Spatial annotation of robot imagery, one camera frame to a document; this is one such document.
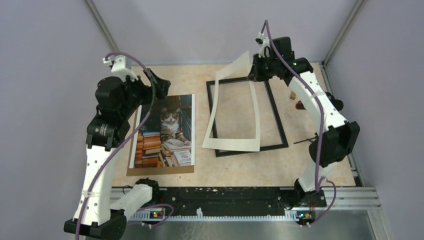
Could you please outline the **white mat board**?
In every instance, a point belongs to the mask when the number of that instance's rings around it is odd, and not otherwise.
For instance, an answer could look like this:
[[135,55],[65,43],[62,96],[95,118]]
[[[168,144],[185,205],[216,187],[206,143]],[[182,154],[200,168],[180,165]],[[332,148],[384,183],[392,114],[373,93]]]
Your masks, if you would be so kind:
[[261,118],[248,51],[215,72],[212,108],[202,148],[224,152],[259,152]]

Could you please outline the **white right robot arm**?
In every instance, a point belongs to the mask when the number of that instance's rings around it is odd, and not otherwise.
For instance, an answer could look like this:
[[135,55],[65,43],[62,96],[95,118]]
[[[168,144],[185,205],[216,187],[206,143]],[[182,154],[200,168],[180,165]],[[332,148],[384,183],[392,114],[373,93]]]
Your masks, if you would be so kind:
[[352,152],[360,127],[340,113],[343,102],[322,89],[310,62],[295,57],[288,36],[270,39],[260,33],[255,41],[260,50],[253,55],[247,78],[254,82],[273,77],[283,80],[299,98],[300,109],[309,113],[316,126],[317,138],[308,147],[312,162],[296,179],[290,198],[292,206],[307,206],[318,196],[321,183],[332,168]]

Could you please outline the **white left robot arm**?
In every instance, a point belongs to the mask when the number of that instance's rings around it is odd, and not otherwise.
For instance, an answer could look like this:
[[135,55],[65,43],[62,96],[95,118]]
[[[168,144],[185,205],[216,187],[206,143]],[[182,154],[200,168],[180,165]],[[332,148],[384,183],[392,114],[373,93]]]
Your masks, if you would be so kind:
[[152,106],[163,100],[171,82],[150,69],[144,71],[150,81],[145,85],[140,76],[109,76],[97,84],[96,114],[86,129],[86,170],[81,197],[74,216],[63,230],[75,239],[86,237],[119,240],[131,216],[143,205],[154,207],[160,193],[154,180],[144,179],[118,201],[111,202],[113,175],[123,147],[139,132],[130,129],[129,118],[142,105]]

